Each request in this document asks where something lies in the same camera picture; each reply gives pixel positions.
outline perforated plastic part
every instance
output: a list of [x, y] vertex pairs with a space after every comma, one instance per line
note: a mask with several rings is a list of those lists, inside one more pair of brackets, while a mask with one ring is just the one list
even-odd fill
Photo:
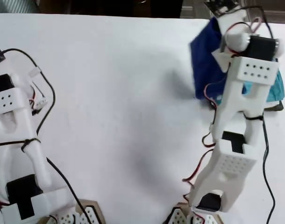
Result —
[[4, 114], [27, 105], [25, 93], [20, 88], [0, 92], [0, 114]]
[[278, 72], [278, 63], [248, 57], [239, 57], [233, 61], [237, 79], [254, 83], [273, 85]]
[[[99, 221], [98, 221], [98, 219], [97, 219], [97, 217], [96, 217], [96, 214], [95, 214], [95, 211], [93, 210], [93, 208], [91, 208], [91, 207], [86, 207], [86, 208], [85, 208], [85, 211], [87, 212], [87, 214], [88, 214], [88, 216], [89, 216], [89, 218], [90, 218], [90, 220], [91, 220], [91, 222], [92, 222], [93, 224], [101, 224], [101, 223], [99, 223]], [[81, 214], [79, 224], [89, 224], [89, 222], [87, 221], [87, 218], [86, 218], [85, 214]]]
[[175, 209], [168, 224], [185, 224], [186, 217], [181, 209]]
[[205, 219], [205, 223], [203, 223], [202, 219], [193, 215], [193, 223], [192, 224], [219, 224], [214, 216], [212, 215], [206, 215], [206, 214], [201, 214], [199, 213], [200, 216], [202, 216]]
[[207, 215], [205, 224], [218, 224], [213, 216]]
[[[85, 211], [87, 212], [92, 224], [101, 224], [98, 221], [95, 211], [92, 207], [86, 207]], [[84, 213], [80, 215], [75, 211], [62, 213], [60, 215], [56, 215], [56, 217], [58, 220], [58, 224], [89, 224]], [[55, 221], [50, 218], [47, 224], [55, 224]]]

